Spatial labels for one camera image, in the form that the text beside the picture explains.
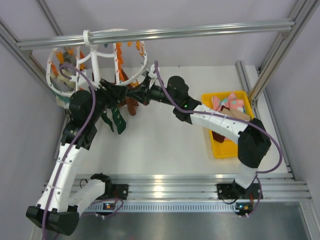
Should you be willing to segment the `white round clip hanger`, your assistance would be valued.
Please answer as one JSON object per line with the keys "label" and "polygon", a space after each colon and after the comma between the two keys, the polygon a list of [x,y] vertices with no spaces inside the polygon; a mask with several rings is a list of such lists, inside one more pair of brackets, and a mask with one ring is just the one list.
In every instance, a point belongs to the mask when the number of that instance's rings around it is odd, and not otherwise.
{"label": "white round clip hanger", "polygon": [[[122,58],[122,50],[121,46],[122,44],[120,42],[113,44],[113,53],[103,53],[98,51],[98,45],[93,44],[93,41],[90,40],[90,37],[94,35],[94,32],[90,32],[89,30],[83,31],[83,39],[84,39],[84,45],[90,49],[90,52],[88,55],[83,55],[81,48],[79,46],[76,47],[76,54],[74,54],[73,50],[70,50],[67,52],[68,57],[74,57],[75,58],[75,68],[77,70],[80,70],[82,73],[85,73],[85,62],[88,60],[91,61],[92,66],[92,80],[91,84],[98,88],[100,85],[100,68],[98,63],[98,58],[109,58],[113,59],[114,62],[114,69],[115,69],[115,84],[118,86],[127,86],[131,84],[132,86],[138,85],[138,77],[142,76],[147,71],[147,64],[148,64],[148,55],[145,47],[144,41],[136,41],[136,49],[139,52],[139,54],[143,57],[143,63],[140,68],[140,70],[132,77],[130,77],[128,80],[124,80],[124,77],[122,75],[122,65],[123,65],[123,58]],[[87,81],[84,79],[83,76],[80,76],[80,74],[77,72],[75,75],[71,75],[67,70],[57,70],[55,65],[52,62],[53,55],[56,55],[56,58],[59,60],[60,64],[66,64],[67,60],[65,57],[63,57],[63,53],[58,51],[57,48],[52,49],[51,53],[48,56],[48,62],[46,67],[46,82],[47,85],[51,88],[51,90],[56,93],[57,95],[61,96],[69,96],[68,93],[59,91],[55,88],[54,83],[52,82],[52,78],[56,79],[59,75],[64,76],[65,78],[71,80],[72,82],[75,82],[75,90],[73,93],[75,93],[78,90],[81,89],[88,89],[89,85]]]}

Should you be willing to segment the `pink patterned sock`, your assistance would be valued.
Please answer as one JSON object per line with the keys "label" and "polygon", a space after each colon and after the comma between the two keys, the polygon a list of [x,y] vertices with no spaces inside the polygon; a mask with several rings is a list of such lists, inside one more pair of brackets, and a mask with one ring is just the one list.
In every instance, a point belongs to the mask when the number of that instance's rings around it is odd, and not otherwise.
{"label": "pink patterned sock", "polygon": [[221,112],[223,109],[233,109],[245,113],[245,104],[243,99],[237,98],[234,92],[230,93],[228,97],[221,100],[217,96],[211,98],[212,109],[217,112]]}

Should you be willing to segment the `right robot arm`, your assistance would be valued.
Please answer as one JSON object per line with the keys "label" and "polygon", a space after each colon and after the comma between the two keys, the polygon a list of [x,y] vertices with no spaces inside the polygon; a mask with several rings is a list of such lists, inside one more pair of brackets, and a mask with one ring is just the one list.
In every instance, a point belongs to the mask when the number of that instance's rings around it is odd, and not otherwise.
{"label": "right robot arm", "polygon": [[240,165],[225,198],[246,198],[252,192],[259,165],[271,147],[264,125],[257,118],[246,121],[215,112],[189,96],[188,91],[188,85],[180,76],[170,77],[167,86],[153,85],[147,76],[138,86],[128,90],[126,96],[145,106],[150,101],[174,106],[173,114],[180,121],[207,128],[234,142]]}

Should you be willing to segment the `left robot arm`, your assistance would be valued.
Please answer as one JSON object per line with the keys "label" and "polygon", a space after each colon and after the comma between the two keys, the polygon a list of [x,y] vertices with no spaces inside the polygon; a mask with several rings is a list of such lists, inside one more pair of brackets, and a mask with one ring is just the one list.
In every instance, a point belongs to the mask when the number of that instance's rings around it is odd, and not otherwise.
{"label": "left robot arm", "polygon": [[62,132],[58,159],[42,196],[26,211],[26,217],[42,229],[44,238],[47,231],[70,236],[83,212],[96,200],[118,202],[111,178],[103,173],[93,174],[85,186],[71,195],[78,168],[97,134],[97,121],[106,109],[122,102],[128,91],[126,86],[104,79],[100,84],[98,89],[91,85],[89,90],[71,95],[70,121]]}

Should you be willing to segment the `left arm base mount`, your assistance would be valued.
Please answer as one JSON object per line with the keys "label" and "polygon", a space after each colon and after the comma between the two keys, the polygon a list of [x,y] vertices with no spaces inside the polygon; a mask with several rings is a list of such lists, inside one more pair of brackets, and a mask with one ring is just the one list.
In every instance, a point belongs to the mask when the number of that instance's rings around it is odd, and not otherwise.
{"label": "left arm base mount", "polygon": [[111,188],[110,198],[118,198],[126,200],[129,194],[128,184],[113,184]]}

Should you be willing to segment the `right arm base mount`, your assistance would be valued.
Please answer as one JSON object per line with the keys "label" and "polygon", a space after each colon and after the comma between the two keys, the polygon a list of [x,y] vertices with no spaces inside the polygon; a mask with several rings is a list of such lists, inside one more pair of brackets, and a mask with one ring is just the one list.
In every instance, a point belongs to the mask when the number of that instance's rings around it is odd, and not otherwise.
{"label": "right arm base mount", "polygon": [[237,183],[219,183],[217,186],[218,199],[226,203],[237,200],[263,199],[263,193],[258,183],[252,183],[248,188],[243,188]]}

